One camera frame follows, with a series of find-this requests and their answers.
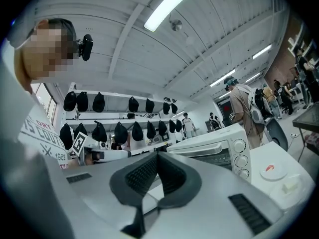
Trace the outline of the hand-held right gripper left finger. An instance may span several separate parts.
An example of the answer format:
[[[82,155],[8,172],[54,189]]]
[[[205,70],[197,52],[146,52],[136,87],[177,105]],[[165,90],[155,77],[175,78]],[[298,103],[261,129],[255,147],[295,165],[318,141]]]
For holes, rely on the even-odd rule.
[[[146,232],[143,199],[155,180],[157,164],[158,155],[149,153],[65,170],[64,175],[102,220],[139,239]]]

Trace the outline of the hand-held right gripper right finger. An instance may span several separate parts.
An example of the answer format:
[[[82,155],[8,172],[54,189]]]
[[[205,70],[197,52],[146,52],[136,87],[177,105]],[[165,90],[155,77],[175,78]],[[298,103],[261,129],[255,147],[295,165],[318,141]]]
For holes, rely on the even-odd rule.
[[[251,239],[283,216],[266,194],[220,166],[160,152],[157,173],[164,197],[147,239]]]

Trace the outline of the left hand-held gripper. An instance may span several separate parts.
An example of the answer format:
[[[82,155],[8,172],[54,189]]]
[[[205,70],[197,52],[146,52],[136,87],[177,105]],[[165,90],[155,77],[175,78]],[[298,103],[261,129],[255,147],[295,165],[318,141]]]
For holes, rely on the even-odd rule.
[[[101,143],[79,132],[72,144],[72,153],[80,166],[91,165],[95,162],[111,162],[132,156],[127,150],[105,150]]]

